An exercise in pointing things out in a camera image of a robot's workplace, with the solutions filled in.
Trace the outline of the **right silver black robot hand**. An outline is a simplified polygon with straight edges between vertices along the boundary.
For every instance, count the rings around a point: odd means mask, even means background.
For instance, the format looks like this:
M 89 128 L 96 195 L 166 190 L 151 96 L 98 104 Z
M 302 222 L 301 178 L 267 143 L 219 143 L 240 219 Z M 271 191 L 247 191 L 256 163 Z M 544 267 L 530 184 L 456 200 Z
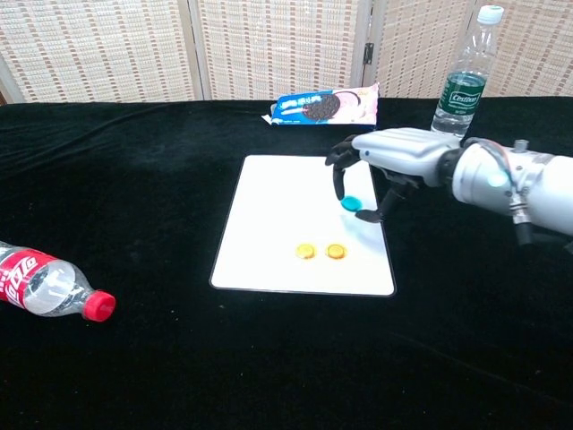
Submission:
M 443 171 L 461 152 L 456 136 L 401 127 L 350 135 L 332 147 L 325 164 L 332 167 L 335 195 L 340 201 L 346 196 L 347 168 L 364 161 L 384 174 L 390 189 L 377 208 L 355 213 L 360 220 L 381 223 L 420 186 L 444 185 Z

